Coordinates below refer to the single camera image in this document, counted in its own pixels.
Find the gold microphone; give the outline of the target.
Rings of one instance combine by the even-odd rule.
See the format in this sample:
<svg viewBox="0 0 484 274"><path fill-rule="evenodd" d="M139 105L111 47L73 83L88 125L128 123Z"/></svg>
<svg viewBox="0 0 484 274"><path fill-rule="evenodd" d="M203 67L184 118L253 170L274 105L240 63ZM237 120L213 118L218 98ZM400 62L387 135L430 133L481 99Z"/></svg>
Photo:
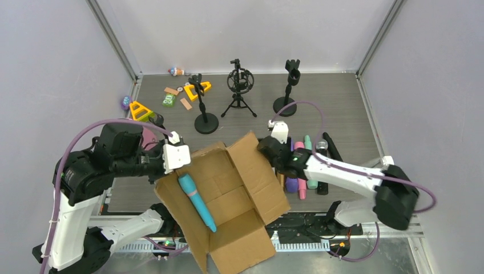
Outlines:
<svg viewBox="0 0 484 274"><path fill-rule="evenodd" d="M285 180L286 180L285 175L283 175L283 174L281 174L281 173L278 172L276 174L276 176L277 176L277 180L279 181L279 184L280 184L281 188L284 189L284 187L285 187Z"/></svg>

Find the purple microphone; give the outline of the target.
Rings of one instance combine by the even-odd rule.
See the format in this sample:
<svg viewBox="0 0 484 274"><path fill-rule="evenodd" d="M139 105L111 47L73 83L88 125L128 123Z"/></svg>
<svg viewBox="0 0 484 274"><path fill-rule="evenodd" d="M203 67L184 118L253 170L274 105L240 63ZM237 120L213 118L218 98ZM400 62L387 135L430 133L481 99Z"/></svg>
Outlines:
<svg viewBox="0 0 484 274"><path fill-rule="evenodd" d="M299 190L299 183L297 178L285 178L285 190L288 193L297 193Z"/></svg>

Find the pink microphone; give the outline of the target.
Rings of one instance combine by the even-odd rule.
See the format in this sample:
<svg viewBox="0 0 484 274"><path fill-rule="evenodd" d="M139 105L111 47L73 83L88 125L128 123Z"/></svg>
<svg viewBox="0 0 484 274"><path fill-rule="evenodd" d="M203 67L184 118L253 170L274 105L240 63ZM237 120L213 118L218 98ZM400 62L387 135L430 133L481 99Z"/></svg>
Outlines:
<svg viewBox="0 0 484 274"><path fill-rule="evenodd" d="M294 149L305 148L304 143L301 141L295 142ZM306 199L306 180L298 179L298 193L301 200Z"/></svg>

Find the teal microphone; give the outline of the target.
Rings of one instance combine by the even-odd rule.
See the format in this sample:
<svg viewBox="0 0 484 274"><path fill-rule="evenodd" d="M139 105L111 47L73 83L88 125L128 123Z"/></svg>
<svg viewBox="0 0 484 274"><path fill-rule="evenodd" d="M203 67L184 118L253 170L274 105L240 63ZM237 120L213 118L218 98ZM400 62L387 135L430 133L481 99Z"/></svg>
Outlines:
<svg viewBox="0 0 484 274"><path fill-rule="evenodd" d="M310 136L309 135L305 135L304 136L304 147L307 149L307 150L312 150L312 141L310 139ZM316 180L312 180L312 179L309 179L306 181L306 186L307 186L307 189L310 189L310 190L314 190L314 189L317 189L318 187L318 181Z"/></svg>

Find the black sparkle grille microphone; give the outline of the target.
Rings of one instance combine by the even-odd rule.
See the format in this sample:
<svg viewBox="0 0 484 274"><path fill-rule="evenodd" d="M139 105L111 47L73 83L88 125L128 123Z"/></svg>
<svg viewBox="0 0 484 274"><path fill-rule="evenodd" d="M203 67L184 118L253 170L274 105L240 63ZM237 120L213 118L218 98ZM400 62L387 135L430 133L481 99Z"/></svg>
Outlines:
<svg viewBox="0 0 484 274"><path fill-rule="evenodd" d="M322 139L316 144L316 152L321 154L324 157L327 157L327 149L328 143L325 139ZM318 182L317 186L317 194L318 195L327 195L329 193L329 185L326 182Z"/></svg>

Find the blue toy microphone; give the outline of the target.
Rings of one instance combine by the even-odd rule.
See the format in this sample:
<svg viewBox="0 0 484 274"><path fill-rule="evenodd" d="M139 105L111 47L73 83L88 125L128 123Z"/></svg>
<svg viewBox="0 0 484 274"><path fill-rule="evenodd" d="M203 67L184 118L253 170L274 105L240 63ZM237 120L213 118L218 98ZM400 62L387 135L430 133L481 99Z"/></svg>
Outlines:
<svg viewBox="0 0 484 274"><path fill-rule="evenodd" d="M178 177L178 182L184 193L189 197L193 206L197 210L204 224L212 231L216 232L215 221L207 208L204 200L197 190L194 180L189 174L182 174Z"/></svg>

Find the cardboard box with label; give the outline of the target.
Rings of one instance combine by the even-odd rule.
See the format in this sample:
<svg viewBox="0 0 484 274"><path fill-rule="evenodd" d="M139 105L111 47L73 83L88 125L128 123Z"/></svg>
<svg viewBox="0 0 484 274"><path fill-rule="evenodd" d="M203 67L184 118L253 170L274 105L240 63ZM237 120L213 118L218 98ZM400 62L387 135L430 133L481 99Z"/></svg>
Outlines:
<svg viewBox="0 0 484 274"><path fill-rule="evenodd" d="M178 223L203 273L208 258L220 273L240 273L276 253L266 225L290 209L258 140L248 132L230 146L214 143L192 153L191 164L159 179L155 193ZM178 180L189 175L212 215L203 222Z"/></svg>

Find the black mic stand round base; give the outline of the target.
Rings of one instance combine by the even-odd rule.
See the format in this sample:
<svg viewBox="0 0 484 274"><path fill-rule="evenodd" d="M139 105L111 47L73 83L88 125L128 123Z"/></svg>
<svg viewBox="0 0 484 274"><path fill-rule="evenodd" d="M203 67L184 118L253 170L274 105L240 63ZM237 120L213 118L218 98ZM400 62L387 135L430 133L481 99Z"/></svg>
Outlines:
<svg viewBox="0 0 484 274"><path fill-rule="evenodd" d="M205 88L203 87L201 80L202 75L197 74L192 75L188 82L194 85L195 92L198 95L199 110L201 112L201 114L198 115L194 121L195 130L200 134L208 135L218 129L219 120L214 114L209 113L206 110L206 106L202 100L202 97L205 95Z"/></svg>

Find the black mic stand wide clip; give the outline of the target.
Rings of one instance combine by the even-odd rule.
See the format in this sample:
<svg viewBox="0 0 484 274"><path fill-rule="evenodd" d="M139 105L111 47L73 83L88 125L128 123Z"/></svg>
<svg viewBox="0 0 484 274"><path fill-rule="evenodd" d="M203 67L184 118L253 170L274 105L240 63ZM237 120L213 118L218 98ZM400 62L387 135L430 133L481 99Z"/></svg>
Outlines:
<svg viewBox="0 0 484 274"><path fill-rule="evenodd" d="M286 61L285 69L288 72L288 83L285 88L285 95L277 98L273 102L273 110L275 113L280 113L280 116L289 117L294 115L297 111L297 106L295 104L287 107L284 110L281 109L294 102L294 100L290 97L290 94L292 91L292 87L296 86L300 80L301 72L299 70L299 66L299 59L288 59Z"/></svg>

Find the black tripod shock mount stand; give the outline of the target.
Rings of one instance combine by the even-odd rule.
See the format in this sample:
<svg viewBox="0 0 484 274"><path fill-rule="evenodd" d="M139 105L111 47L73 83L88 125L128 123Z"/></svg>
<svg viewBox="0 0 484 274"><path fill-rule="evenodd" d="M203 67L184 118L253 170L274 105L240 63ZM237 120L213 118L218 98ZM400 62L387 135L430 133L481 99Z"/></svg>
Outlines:
<svg viewBox="0 0 484 274"><path fill-rule="evenodd" d="M241 67L240 59L236 58L230 61L230 64L234 65L234 69L227 76L227 86L232 91L232 102L221 114L221 117L225 117L230 108L246 108L252 113L253 117L256 118L257 114L249 107L243 98L244 94L252 90L255 83L254 76L249 70Z"/></svg>

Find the black mic stand front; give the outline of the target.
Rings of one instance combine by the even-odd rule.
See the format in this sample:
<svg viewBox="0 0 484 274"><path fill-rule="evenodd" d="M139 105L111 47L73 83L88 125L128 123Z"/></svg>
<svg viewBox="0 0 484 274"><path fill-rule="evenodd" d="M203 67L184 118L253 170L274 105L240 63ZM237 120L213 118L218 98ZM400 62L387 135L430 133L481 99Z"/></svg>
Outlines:
<svg viewBox="0 0 484 274"><path fill-rule="evenodd" d="M164 117L158 113L153 113L148 117L148 121L153 125L164 128Z"/></svg>

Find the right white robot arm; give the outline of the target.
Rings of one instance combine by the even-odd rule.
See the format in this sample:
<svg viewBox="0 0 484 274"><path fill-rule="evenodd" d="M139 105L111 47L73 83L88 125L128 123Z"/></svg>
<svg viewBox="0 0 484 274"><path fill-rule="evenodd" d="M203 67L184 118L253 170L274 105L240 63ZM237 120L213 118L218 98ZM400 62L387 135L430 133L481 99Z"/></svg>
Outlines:
<svg viewBox="0 0 484 274"><path fill-rule="evenodd" d="M257 150L289 178L332 184L363 197L332 203L327 218L333 231L375 221L400 231L408 229L420 193L399 166L390 164L383 169L355 166L306 148L291 150L271 136L259 139Z"/></svg>

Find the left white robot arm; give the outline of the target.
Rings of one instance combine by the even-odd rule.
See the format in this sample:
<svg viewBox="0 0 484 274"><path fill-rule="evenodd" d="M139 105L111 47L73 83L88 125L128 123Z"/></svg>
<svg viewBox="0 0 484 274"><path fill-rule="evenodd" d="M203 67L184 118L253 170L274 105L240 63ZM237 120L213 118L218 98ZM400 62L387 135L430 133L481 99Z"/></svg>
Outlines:
<svg viewBox="0 0 484 274"><path fill-rule="evenodd" d="M114 225L89 221L116 178L146 176L154 183L190 161L183 138L157 124L106 119L83 129L55 168L49 232L32 250L41 273L94 273L121 247L159 232L171 220L162 203Z"/></svg>

